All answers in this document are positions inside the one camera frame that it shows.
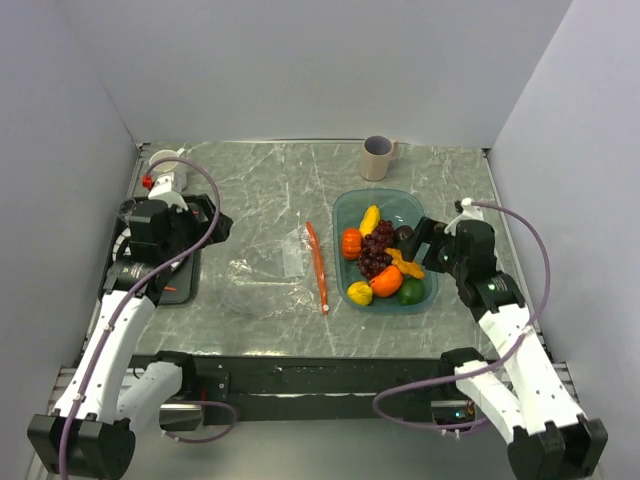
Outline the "purple grape bunch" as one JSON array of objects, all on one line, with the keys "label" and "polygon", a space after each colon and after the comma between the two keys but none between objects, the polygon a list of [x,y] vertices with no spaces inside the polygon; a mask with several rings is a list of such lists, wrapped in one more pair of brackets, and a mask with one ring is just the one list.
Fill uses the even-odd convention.
[{"label": "purple grape bunch", "polygon": [[365,279],[371,280],[391,265],[392,258],[385,249],[393,247],[394,231],[390,220],[381,220],[373,233],[364,238],[358,269]]}]

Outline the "clear zip top bag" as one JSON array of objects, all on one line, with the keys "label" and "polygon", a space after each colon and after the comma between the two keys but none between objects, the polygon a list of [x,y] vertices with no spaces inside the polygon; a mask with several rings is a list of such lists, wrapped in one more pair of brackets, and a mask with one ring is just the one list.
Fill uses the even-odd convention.
[{"label": "clear zip top bag", "polygon": [[304,224],[273,239],[231,251],[221,297],[229,309],[254,318],[325,314],[309,232]]}]

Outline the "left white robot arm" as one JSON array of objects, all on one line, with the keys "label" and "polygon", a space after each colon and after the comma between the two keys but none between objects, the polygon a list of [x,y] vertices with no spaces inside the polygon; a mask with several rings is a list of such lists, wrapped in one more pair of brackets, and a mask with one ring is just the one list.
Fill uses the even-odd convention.
[{"label": "left white robot arm", "polygon": [[27,429],[48,472],[63,478],[120,479],[148,427],[159,427],[168,400],[198,400],[192,355],[156,353],[131,387],[121,385],[138,339],[176,269],[211,244],[227,240],[232,220],[206,194],[181,204],[135,197],[122,204],[125,227],[102,284],[95,328],[66,390]]}]

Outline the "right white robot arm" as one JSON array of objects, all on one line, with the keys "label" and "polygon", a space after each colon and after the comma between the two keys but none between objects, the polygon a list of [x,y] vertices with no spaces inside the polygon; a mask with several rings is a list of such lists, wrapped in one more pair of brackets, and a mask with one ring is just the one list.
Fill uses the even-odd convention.
[{"label": "right white robot arm", "polygon": [[447,273],[458,295],[493,344],[511,384],[505,386],[477,354],[443,368],[439,390],[466,395],[500,432],[518,479],[586,479],[608,441],[599,419],[583,412],[556,373],[515,280],[497,267],[495,233],[483,220],[464,219],[449,230],[428,217],[400,242],[405,260],[421,244],[428,271]]}]

